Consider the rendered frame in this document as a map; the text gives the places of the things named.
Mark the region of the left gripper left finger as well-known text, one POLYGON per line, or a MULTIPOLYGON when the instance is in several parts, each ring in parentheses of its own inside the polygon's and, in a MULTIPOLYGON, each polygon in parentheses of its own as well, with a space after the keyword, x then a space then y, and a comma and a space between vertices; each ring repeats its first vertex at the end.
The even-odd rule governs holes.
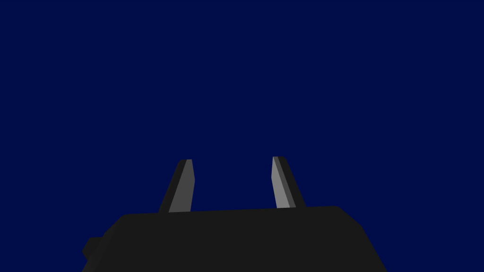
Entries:
POLYGON ((180 160, 173 173, 159 213, 190 212, 195 186, 193 161, 180 160))

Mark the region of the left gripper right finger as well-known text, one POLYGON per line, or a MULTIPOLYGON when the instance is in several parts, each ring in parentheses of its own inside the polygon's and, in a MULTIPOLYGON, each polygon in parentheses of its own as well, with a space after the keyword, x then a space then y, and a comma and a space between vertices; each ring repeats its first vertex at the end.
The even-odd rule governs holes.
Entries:
POLYGON ((278 209, 306 207, 289 163, 284 156, 272 157, 271 182, 278 209))

